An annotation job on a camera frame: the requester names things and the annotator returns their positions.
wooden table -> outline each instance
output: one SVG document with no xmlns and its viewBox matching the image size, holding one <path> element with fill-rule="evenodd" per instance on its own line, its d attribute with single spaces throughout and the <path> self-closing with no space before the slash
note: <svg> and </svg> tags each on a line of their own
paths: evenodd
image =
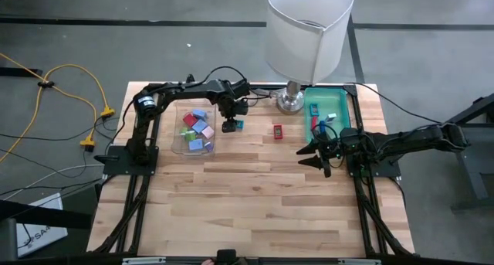
<svg viewBox="0 0 494 265">
<path fill-rule="evenodd" d="M 130 82 L 123 105 L 147 84 Z M 365 130 L 386 133 L 377 94 L 359 86 L 357 91 Z M 213 257 L 216 250 L 234 248 L 247 257 L 364 256 L 354 183 L 345 165 L 324 178 L 322 171 L 297 164 L 310 157 L 295 155 L 306 145 L 302 111 L 287 116 L 274 100 L 260 100 L 238 117 L 245 122 L 243 131 L 229 134 L 221 132 L 217 114 L 214 156 L 192 158 L 171 151 L 176 112 L 171 105 L 161 116 L 158 169 L 151 178 L 139 255 Z M 134 117 L 131 108 L 118 144 L 130 138 Z M 283 126 L 282 140 L 273 139 L 274 124 Z M 104 186 L 88 250 L 98 247 L 122 216 L 128 182 L 122 175 Z M 376 189 L 383 220 L 413 251 L 400 191 L 386 178 L 376 178 Z M 127 244 L 133 230 L 131 221 Z M 377 249 L 373 223 L 370 231 Z"/>
</svg>

lamp base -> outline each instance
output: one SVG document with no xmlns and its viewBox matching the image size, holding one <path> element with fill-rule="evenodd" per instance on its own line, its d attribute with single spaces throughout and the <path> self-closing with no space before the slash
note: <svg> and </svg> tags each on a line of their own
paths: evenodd
<svg viewBox="0 0 494 265">
<path fill-rule="evenodd" d="M 276 106 L 284 114 L 296 114 L 302 110 L 303 94 L 300 92 L 300 83 L 289 81 L 276 98 Z"/>
</svg>

concrete floor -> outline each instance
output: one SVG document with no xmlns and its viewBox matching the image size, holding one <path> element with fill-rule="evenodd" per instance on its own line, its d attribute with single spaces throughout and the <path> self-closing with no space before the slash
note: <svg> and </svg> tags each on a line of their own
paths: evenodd
<svg viewBox="0 0 494 265">
<path fill-rule="evenodd" d="M 356 0 L 353 17 L 354 22 L 493 24 L 493 13 L 494 0 Z M 2 0 L 0 14 L 265 21 L 266 0 Z M 85 66 L 101 80 L 110 105 L 120 110 L 130 80 L 184 80 L 189 73 L 201 78 L 211 68 L 231 65 L 250 80 L 280 81 L 264 63 L 263 36 L 264 28 L 0 24 L 0 52 L 45 71 L 63 63 Z M 357 41 L 366 82 L 376 83 L 383 94 L 412 112 L 444 121 L 494 91 L 492 32 L 357 30 Z M 0 66 L 10 65 L 0 59 Z M 236 79 L 228 71 L 218 77 Z M 52 79 L 102 108 L 96 85 L 79 71 L 60 70 Z M 347 42 L 340 65 L 327 81 L 355 81 Z M 2 78 L 2 83 L 0 133 L 20 134 L 34 109 L 36 82 Z M 390 132 L 425 123 L 382 103 Z M 69 137 L 91 127 L 91 115 L 85 105 L 47 90 L 29 135 Z M 102 152 L 106 141 L 100 136 L 96 139 L 96 152 Z M 23 141 L 15 152 L 61 169 L 83 163 L 78 142 Z M 1 149 L 11 144 L 12 139 L 0 138 Z M 87 161 L 95 163 L 91 157 Z M 410 154 L 400 160 L 400 166 L 417 253 L 494 263 L 494 213 L 453 215 L 449 210 L 450 205 L 471 196 L 454 155 L 437 151 Z M 28 185 L 50 172 L 10 156 L 0 164 L 0 192 Z M 55 175 L 41 184 L 85 182 L 100 173 L 100 168 L 88 168 L 80 178 Z M 25 191 L 12 200 L 32 202 L 50 192 Z"/>
</svg>

teal tray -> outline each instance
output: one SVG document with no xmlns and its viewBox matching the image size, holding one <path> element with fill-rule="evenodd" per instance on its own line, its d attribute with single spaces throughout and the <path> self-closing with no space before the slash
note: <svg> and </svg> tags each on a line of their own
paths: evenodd
<svg viewBox="0 0 494 265">
<path fill-rule="evenodd" d="M 328 124 L 339 135 L 341 130 L 345 127 L 350 127 L 350 115 L 348 114 L 347 104 L 347 92 L 338 87 L 310 87 L 305 91 L 305 103 L 303 111 L 305 112 L 306 122 L 306 141 L 310 142 L 313 138 L 310 132 L 310 125 L 312 124 L 312 117 L 310 116 L 309 106 L 311 104 L 317 104 L 319 108 L 319 117 L 317 123 L 326 119 L 328 114 L 337 114 L 333 122 Z M 335 138 L 333 132 L 330 129 L 326 129 L 327 133 L 330 133 L 331 138 Z"/>
</svg>

small red object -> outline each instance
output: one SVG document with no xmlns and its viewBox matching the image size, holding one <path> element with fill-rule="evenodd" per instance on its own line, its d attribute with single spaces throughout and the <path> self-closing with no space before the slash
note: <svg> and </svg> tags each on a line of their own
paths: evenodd
<svg viewBox="0 0 494 265">
<path fill-rule="evenodd" d="M 317 117 L 312 117 L 312 124 L 310 125 L 310 130 L 314 129 L 317 125 Z"/>
<path fill-rule="evenodd" d="M 274 125 L 273 129 L 274 129 L 274 133 L 275 133 L 275 139 L 282 139 L 283 138 L 283 131 L 281 130 L 281 125 Z"/>
<path fill-rule="evenodd" d="M 184 116 L 184 122 L 189 126 L 192 127 L 194 124 L 198 121 L 197 118 L 194 117 L 192 114 L 187 114 Z"/>
</svg>

